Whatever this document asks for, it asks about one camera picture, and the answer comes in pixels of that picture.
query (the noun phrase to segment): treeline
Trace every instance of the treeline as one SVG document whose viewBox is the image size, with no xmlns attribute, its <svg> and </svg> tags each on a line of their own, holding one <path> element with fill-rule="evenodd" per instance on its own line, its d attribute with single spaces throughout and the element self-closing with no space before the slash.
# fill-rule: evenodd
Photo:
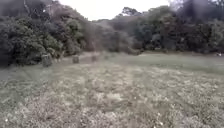
<svg viewBox="0 0 224 128">
<path fill-rule="evenodd" d="M 93 22 L 56 0 L 0 0 L 0 65 L 92 50 L 224 52 L 223 35 L 224 0 L 172 0 L 146 12 L 124 7 Z"/>
<path fill-rule="evenodd" d="M 47 53 L 58 57 L 92 50 L 89 25 L 55 0 L 0 0 L 0 65 L 30 65 Z"/>
<path fill-rule="evenodd" d="M 124 8 L 108 21 L 115 30 L 134 37 L 143 50 L 224 52 L 224 0 L 176 0 L 139 13 Z"/>
</svg>

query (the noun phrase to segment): stump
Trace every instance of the stump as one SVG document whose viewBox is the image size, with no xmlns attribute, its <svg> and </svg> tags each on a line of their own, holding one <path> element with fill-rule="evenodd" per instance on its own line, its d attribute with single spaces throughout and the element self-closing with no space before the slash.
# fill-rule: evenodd
<svg viewBox="0 0 224 128">
<path fill-rule="evenodd" d="M 95 61 L 97 61 L 97 57 L 96 57 L 95 55 L 93 55 L 93 56 L 91 57 L 91 60 L 92 60 L 92 62 L 95 62 Z"/>
<path fill-rule="evenodd" d="M 78 55 L 73 56 L 72 57 L 72 62 L 73 62 L 73 64 L 79 63 L 79 56 Z"/>
<path fill-rule="evenodd" d="M 52 57 L 50 54 L 42 55 L 41 59 L 43 67 L 49 67 L 52 65 Z"/>
</svg>

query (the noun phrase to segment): green grass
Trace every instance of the green grass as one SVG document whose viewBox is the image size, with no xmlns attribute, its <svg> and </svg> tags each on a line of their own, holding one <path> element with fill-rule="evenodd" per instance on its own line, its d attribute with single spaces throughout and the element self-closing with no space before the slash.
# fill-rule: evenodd
<svg viewBox="0 0 224 128">
<path fill-rule="evenodd" d="M 1 70 L 3 128 L 221 128 L 222 58 L 123 54 Z"/>
</svg>

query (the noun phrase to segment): tree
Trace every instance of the tree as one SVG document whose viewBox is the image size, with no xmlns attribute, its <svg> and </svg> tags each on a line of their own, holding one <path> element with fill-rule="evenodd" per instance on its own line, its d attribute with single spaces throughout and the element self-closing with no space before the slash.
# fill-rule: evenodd
<svg viewBox="0 0 224 128">
<path fill-rule="evenodd" d="M 122 14 L 132 16 L 132 15 L 139 14 L 139 12 L 134 8 L 124 7 L 123 11 L 122 11 Z"/>
</svg>

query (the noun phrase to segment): sky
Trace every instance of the sky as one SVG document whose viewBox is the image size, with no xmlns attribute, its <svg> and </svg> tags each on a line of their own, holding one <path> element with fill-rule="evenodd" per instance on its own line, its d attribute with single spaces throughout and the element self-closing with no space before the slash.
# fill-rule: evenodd
<svg viewBox="0 0 224 128">
<path fill-rule="evenodd" d="M 139 12 L 160 5 L 167 5 L 168 0 L 59 0 L 64 5 L 76 9 L 89 20 L 112 19 L 122 12 L 124 7 L 137 9 Z"/>
</svg>

